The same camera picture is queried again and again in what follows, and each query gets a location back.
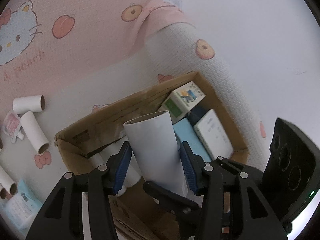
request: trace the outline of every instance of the white box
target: white box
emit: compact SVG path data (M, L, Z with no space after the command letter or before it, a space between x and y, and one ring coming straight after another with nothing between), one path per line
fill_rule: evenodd
M231 157L233 147L215 111L209 110L193 128L213 160Z
M172 91L162 103L159 111L168 110L172 123L176 123L184 118L204 97L205 94L191 81Z

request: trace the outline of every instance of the cardboard box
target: cardboard box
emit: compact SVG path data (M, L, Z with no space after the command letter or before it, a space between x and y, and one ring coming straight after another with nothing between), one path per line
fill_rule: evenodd
M75 175L92 171L94 167L87 158L123 137L123 123L156 112L173 90L190 81L206 95L199 104L205 109L214 109L222 123L235 150L231 159L246 163L247 146L214 88L199 72L190 72L106 106L57 133L55 143L68 170ZM110 197L118 231L134 240L180 239L175 216L160 209L143 191L142 184L143 179L116 201Z

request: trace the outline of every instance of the cardboard tube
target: cardboard tube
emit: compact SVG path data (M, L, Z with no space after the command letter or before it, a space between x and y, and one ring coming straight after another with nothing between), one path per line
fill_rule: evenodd
M44 153L49 148L49 141L41 130L33 112L26 112L21 117L21 125L26 136L38 154Z
M124 129L145 181L186 196L187 184L169 112L132 119L124 123Z
M125 187L125 185L123 185L123 186L122 186L122 189L118 191L118 194L116 195L116 197L120 197L120 196L123 195L126 191L127 191L127 188Z
M0 198L5 199L6 195L7 195L7 191L5 190L4 186L0 184Z
M110 156L118 154L119 150L122 147L123 142L125 141L128 141L127 138L122 138L119 141L110 144L108 147L106 147L100 152L100 156L105 161L105 163L109 160ZM136 169L132 165L134 162L136 162L136 160L132 155L130 165L128 167L128 171L124 179L124 186L127 188L137 184L141 179L141 175L136 171Z
M4 169L0 166L0 183L1 183L1 190L0 190L0 196L2 198L3 195L3 188L8 191L11 195L14 195L17 191L17 185L13 181L13 179L10 178L10 176L4 171Z
M31 96L24 98L15 98L12 103L12 109L16 114L24 114L28 111L42 112L44 110L44 96Z

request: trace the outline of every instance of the cardboard flap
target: cardboard flap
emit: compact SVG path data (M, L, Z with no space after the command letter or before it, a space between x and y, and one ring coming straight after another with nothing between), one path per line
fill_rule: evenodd
M82 156L83 153L78 147L61 139L58 139L56 143L68 171L79 175L89 173L94 169L91 163Z
M116 229L127 239L159 240L159 238L116 197L109 196L109 203Z

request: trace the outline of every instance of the blue packet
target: blue packet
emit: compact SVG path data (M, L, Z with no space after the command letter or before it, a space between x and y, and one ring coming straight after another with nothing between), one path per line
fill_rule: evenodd
M29 230L42 203L36 198L23 179L19 180L18 192L6 203L4 210L18 230Z

